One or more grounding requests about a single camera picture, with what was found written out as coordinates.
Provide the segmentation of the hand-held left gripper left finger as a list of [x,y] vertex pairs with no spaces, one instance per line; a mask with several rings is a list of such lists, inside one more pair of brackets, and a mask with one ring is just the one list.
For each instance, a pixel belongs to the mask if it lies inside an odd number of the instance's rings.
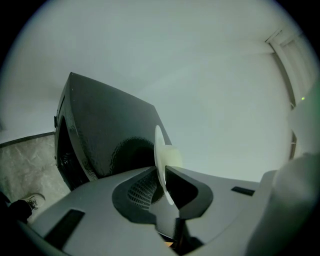
[[62,248],[71,256],[173,256],[153,224],[137,224],[114,207],[112,194],[141,168],[85,183],[40,214],[30,225],[44,238],[69,210],[84,213]]

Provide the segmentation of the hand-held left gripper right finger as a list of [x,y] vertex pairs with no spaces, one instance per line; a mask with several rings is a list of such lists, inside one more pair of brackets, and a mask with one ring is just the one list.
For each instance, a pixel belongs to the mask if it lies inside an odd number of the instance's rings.
[[179,255],[209,244],[253,198],[258,182],[203,174],[167,166],[166,188],[178,208],[176,245]]

